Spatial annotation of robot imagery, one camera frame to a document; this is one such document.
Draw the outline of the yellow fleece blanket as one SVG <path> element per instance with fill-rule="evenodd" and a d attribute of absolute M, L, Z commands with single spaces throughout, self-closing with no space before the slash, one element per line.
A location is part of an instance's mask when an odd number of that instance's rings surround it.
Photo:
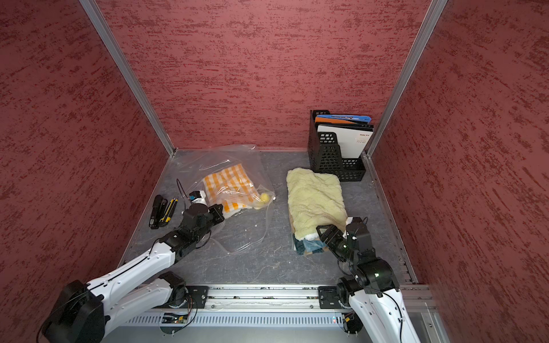
<path fill-rule="evenodd" d="M 315 240 L 317 227 L 334 225 L 344 231 L 347 212 L 340 180 L 334 174 L 296 168 L 287 173 L 290 223 L 296 240 Z"/>

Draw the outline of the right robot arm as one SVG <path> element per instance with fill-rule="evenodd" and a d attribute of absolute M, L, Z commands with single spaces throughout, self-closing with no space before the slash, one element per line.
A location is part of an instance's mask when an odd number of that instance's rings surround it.
<path fill-rule="evenodd" d="M 349 313 L 343 331 L 366 329 L 372 342 L 419 342 L 392 267 L 377 256 L 367 220 L 353 217 L 345 230 L 334 224 L 316 228 L 320 241 L 349 273 L 337 280 L 337 300 Z"/>

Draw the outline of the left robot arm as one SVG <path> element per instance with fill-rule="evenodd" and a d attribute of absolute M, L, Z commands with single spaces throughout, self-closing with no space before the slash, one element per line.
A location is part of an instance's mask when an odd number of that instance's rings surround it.
<path fill-rule="evenodd" d="M 166 304 L 197 309 L 185 281 L 169 268 L 198 249 L 200 241 L 223 221 L 221 204 L 191 205 L 184 210 L 180 226 L 140 256 L 102 277 L 65 286 L 37 337 L 48 342 L 101 342 L 152 308 Z"/>

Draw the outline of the clear plastic vacuum bag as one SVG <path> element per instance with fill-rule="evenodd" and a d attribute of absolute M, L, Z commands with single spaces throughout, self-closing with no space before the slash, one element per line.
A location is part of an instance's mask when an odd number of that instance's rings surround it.
<path fill-rule="evenodd" d="M 224 221 L 214 226 L 212 239 L 227 254 L 255 248 L 264 241 L 276 194 L 257 146 L 183 151 L 176 163 L 177 178 L 188 195 L 197 191 L 207 205 L 222 207 Z"/>

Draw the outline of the orange white checked blanket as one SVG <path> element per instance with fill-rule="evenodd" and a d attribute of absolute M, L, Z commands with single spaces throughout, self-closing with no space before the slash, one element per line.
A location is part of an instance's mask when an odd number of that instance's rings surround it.
<path fill-rule="evenodd" d="M 270 192 L 255 184 L 242 164 L 209 174 L 202 179 L 202 183 L 208 204 L 222 204 L 226 219 L 242 210 L 261 210 L 272 200 Z"/>

